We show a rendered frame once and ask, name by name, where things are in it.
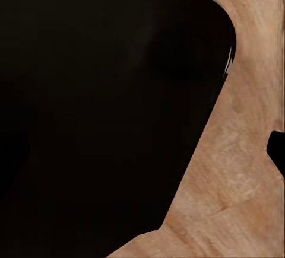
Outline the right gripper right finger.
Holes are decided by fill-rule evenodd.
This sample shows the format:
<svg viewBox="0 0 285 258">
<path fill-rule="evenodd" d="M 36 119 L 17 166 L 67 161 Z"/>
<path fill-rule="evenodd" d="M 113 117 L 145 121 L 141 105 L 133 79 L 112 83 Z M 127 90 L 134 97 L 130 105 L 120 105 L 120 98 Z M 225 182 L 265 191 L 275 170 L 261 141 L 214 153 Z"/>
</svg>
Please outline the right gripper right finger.
<svg viewBox="0 0 285 258">
<path fill-rule="evenodd" d="M 267 145 L 267 153 L 285 177 L 285 133 L 271 132 Z"/>
</svg>

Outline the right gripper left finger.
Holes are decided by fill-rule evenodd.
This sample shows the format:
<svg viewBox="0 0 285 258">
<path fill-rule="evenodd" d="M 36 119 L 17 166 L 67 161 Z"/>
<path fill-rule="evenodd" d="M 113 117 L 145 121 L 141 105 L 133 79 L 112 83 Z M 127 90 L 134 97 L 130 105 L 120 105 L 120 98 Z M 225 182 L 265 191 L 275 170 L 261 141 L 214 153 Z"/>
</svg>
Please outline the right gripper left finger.
<svg viewBox="0 0 285 258">
<path fill-rule="evenodd" d="M 28 155 L 30 144 L 25 131 L 0 138 L 0 201 Z"/>
</svg>

